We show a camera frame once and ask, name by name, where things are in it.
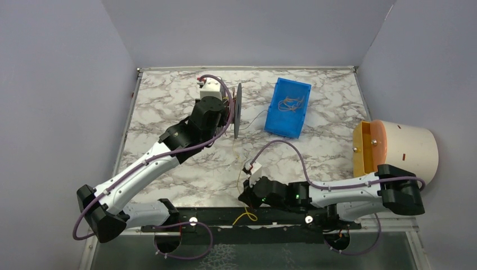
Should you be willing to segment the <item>grey perforated cable spool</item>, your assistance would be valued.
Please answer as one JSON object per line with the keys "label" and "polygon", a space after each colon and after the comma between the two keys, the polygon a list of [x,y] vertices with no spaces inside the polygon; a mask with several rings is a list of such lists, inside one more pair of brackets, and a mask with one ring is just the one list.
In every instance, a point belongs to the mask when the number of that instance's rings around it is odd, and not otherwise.
{"label": "grey perforated cable spool", "polygon": [[240,123],[241,123],[242,83],[239,83],[237,86],[237,89],[235,90],[235,94],[233,96],[233,102],[234,102],[233,132],[234,132],[234,139],[237,139],[239,136]]}

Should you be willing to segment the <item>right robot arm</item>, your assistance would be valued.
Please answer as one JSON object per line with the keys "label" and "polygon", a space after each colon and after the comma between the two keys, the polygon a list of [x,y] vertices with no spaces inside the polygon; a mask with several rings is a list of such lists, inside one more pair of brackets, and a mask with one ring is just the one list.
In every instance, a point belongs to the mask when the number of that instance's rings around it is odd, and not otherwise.
{"label": "right robot arm", "polygon": [[425,213],[421,191],[426,182],[414,173],[389,164],[359,177],[335,182],[291,182],[284,184],[265,176],[249,177],[238,200],[256,209],[268,205],[288,212],[332,207],[338,220],[356,219],[380,212],[402,216]]}

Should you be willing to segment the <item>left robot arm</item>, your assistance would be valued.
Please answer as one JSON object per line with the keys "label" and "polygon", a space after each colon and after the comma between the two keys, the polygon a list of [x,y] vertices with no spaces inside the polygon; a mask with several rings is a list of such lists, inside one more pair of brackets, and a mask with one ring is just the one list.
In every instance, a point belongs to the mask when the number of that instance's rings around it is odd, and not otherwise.
{"label": "left robot arm", "polygon": [[130,201],[152,181],[210,148],[233,122],[234,100],[206,96],[195,101],[192,113],[168,127],[138,160],[106,182],[80,187],[76,196],[80,220],[86,220],[100,243],[118,237],[125,229],[169,225],[178,212],[168,199],[133,206]]}

